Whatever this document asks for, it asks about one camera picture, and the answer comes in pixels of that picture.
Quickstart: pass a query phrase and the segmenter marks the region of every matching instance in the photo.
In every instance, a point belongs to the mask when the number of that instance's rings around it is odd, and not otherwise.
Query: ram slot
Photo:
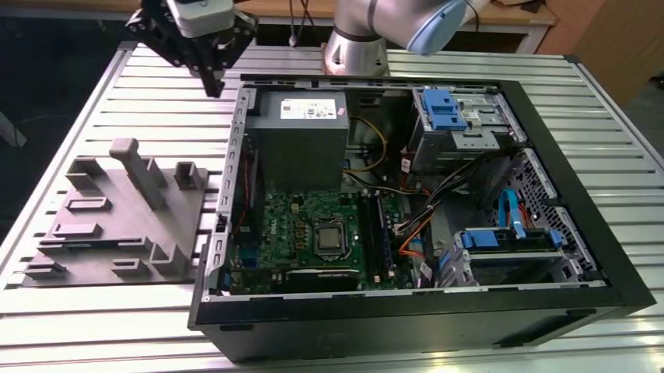
[[[365,270],[369,282],[392,277],[393,256],[384,207],[376,195],[359,196],[360,233],[365,249]]]

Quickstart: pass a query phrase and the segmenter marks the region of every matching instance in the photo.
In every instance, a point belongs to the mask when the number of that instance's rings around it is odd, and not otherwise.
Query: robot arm
[[[335,75],[383,75],[385,39],[415,54],[444,48],[467,14],[464,0],[337,0],[325,67]]]
[[[258,19],[236,3],[248,0],[142,0],[127,30],[172,64],[189,67],[210,97],[257,35]],[[325,67],[335,75],[383,75],[385,39],[412,53],[433,54],[467,13],[465,0],[339,0]]]
[[[220,97],[228,68],[257,35],[258,19],[236,3],[246,0],[142,0],[126,28],[172,64],[189,67],[210,97]]]

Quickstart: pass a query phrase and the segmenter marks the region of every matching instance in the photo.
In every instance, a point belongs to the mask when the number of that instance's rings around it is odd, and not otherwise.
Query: open computer tower
[[[189,320],[229,359],[538,345],[654,304],[518,82],[242,79]]]

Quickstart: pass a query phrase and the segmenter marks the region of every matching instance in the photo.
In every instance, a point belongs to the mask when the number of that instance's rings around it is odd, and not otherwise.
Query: aluminum table
[[[659,371],[664,367],[664,161],[588,74],[562,56],[389,52],[396,76],[519,80],[659,304],[539,347],[285,361],[285,371]],[[188,329],[192,284],[23,288],[22,270],[54,222],[77,156],[105,167],[119,134],[161,167],[212,170],[197,253],[214,223],[240,74],[320,74],[318,48],[252,47],[210,99],[186,69],[125,44],[0,247],[0,368],[67,371],[242,369]]]

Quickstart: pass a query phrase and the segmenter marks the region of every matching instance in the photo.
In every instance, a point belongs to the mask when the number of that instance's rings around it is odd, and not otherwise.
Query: wire bundle
[[[524,226],[527,228],[535,228],[536,225],[532,222],[531,213],[528,212],[527,206],[523,203],[519,204],[519,211],[522,212],[522,219]]]
[[[467,163],[463,167],[455,170],[448,175],[448,177],[445,177],[444,181],[429,195],[429,198],[427,199],[425,202],[425,208],[423,209],[423,211],[419,214],[416,214],[416,217],[407,220],[397,229],[397,233],[404,233],[413,225],[416,225],[416,223],[420,222],[420,224],[413,229],[411,235],[408,236],[407,241],[404,241],[403,246],[400,247],[399,250],[400,254],[423,257],[420,253],[407,250],[408,245],[411,244],[415,237],[417,237],[417,235],[420,234],[423,228],[429,224],[435,216],[435,210],[444,202],[445,195],[451,193],[455,189],[457,189],[461,185],[464,185],[468,182],[471,176],[479,170],[481,164],[487,160],[489,160],[491,158],[499,155],[503,155],[503,152],[487,152],[481,154],[476,159],[469,161],[469,163]]]
[[[379,161],[376,161],[376,163],[373,165],[367,166],[363,169],[345,169],[344,170],[345,173],[364,173],[364,172],[371,171],[372,169],[375,169],[384,162],[385,157],[388,156],[388,139],[385,138],[384,133],[379,130],[379,128],[376,127],[376,125],[372,122],[369,122],[365,118],[363,118],[363,117],[355,117],[355,116],[349,116],[349,118],[351,119],[356,119],[360,122],[363,122],[364,124],[367,124],[367,126],[379,135],[379,137],[381,139],[381,143],[384,144],[384,150],[381,152],[381,158],[379,159]]]
[[[312,23],[312,27],[314,28],[314,35],[318,39],[318,43],[322,42],[318,32],[316,31],[316,23],[314,18],[312,17],[312,13],[309,13],[309,0],[300,0],[300,4],[304,8],[302,21],[300,22],[300,29],[296,35],[296,12],[293,9],[293,0],[289,0],[289,9],[290,9],[290,46],[297,47],[300,45],[300,39],[302,37],[302,30],[305,29],[305,20],[309,20]]]

